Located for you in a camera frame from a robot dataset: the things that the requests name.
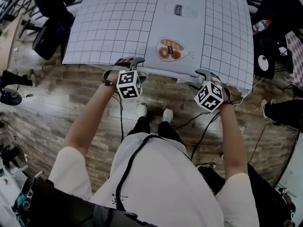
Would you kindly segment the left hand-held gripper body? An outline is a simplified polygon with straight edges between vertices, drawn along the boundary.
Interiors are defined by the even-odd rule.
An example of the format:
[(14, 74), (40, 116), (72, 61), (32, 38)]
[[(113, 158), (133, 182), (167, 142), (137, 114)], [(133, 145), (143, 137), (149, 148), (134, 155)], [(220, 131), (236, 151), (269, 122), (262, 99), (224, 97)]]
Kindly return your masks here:
[(123, 99), (139, 97), (143, 91), (137, 69), (130, 69), (132, 59), (121, 58), (114, 64), (114, 70), (119, 71), (116, 88)]

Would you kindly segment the person's right hand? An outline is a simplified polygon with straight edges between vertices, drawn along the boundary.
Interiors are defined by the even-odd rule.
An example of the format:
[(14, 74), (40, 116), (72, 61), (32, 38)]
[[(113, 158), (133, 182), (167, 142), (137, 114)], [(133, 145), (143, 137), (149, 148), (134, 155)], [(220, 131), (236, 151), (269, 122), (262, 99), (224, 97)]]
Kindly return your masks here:
[(231, 93), (227, 87), (226, 84), (224, 84), (218, 76), (215, 74), (212, 75), (213, 83), (217, 86), (220, 86), (222, 88), (222, 95), (223, 95), (223, 102), (225, 104), (230, 103), (231, 104)]

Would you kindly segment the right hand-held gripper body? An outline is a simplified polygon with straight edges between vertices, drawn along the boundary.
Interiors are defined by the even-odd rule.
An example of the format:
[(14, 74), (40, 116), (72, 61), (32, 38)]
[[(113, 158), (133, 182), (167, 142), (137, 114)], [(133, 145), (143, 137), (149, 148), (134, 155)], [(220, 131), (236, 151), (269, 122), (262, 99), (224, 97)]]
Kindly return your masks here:
[(222, 88), (213, 83), (213, 73), (210, 73), (210, 80), (202, 83), (201, 91), (195, 92), (195, 102), (206, 111), (212, 113), (223, 103)]

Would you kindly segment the person's left hand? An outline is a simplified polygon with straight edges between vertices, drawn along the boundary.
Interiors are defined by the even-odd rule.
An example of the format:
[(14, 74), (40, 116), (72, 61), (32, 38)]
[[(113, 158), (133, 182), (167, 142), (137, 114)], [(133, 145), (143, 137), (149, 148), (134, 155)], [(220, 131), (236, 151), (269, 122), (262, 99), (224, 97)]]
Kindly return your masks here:
[(118, 81), (118, 77), (119, 77), (119, 71), (117, 70), (107, 70), (104, 74), (103, 74), (103, 84), (105, 84), (105, 86), (113, 86), (115, 87)]

